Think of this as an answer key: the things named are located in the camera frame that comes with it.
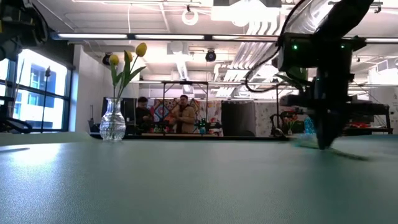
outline table surface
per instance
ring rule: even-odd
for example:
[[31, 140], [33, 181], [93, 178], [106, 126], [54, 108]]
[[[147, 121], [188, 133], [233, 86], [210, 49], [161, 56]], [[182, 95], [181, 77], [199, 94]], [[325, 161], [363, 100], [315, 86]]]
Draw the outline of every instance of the table surface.
[[398, 138], [0, 147], [0, 223], [398, 223]]

